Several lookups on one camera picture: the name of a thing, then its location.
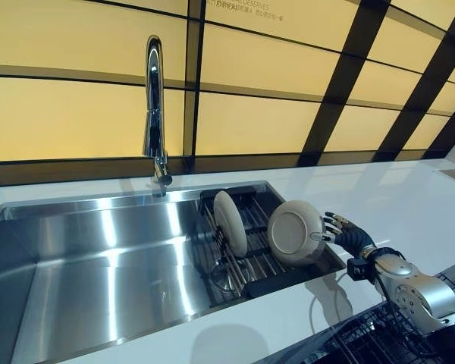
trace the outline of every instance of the chrome faucet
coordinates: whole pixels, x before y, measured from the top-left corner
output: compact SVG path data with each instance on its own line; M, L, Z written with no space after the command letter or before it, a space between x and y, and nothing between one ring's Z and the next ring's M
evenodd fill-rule
M146 107L143 155L153 158L157 182L165 188L172 183L172 176L165 151L162 44L157 36L150 36L146 42Z

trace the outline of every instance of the dish rack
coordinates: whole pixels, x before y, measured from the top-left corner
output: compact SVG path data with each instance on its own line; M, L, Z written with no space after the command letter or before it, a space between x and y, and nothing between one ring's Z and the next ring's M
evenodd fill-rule
M247 240L247 253L236 257L214 218L214 197L220 190L208 190L201 194L199 216L210 234L204 239L203 249L210 250L218 258L209 263L206 273L210 283L222 294L254 298L285 287L344 268L337 256L329 249L316 264L301 268L282 265L272 254L268 245L267 225L272 211L281 203L261 206L257 192L249 187L225 190L233 199L243 221Z
M436 275L455 293L455 283L445 273ZM391 303L384 301L354 317L325 329L256 364L289 362L296 364L452 364L449 357L425 358L417 356L403 344L404 339L394 322ZM435 349L414 324L399 309L396 320L406 333L413 351L430 353Z
M445 274L436 276L445 282L454 292L455 284ZM421 358L408 350L394 325L394 318L388 307L390 303L380 303L373 309L341 323L335 328L335 335L327 342L326 347L338 347L346 360L354 364L444 364L452 360L444 357ZM419 352L434 351L431 343L418 329L396 309L396 317L412 347Z

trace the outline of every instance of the ceramic dish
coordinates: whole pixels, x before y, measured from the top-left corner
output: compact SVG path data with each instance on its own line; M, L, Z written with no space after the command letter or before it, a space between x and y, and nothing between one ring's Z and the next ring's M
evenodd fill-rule
M279 205L268 222L268 242L278 260L291 266L312 264L322 254L325 225L319 212L306 201Z
M215 195L214 217L217 225L226 236L233 254L243 258L248 250L243 221L233 199L224 191Z

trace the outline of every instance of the white countertop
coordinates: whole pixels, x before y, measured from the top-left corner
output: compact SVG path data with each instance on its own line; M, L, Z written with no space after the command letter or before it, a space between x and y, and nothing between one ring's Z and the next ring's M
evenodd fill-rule
M304 199L321 213L350 219L433 275L455 264L455 180L438 171L454 168L438 159L195 174L175 176L173 187L267 180L286 200ZM0 187L0 204L151 188L150 178ZM369 282L339 271L67 363L253 362L379 302Z

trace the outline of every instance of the white bowl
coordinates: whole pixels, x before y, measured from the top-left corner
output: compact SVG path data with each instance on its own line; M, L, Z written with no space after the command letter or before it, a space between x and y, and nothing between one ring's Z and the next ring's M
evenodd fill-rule
M233 254L243 258L248 251L243 221L233 199L224 191L215 195L214 217L215 222L226 236Z
M308 202L284 202L273 211L268 222L271 251L285 265L312 264L325 247L324 242L313 237L321 236L324 227L319 212Z

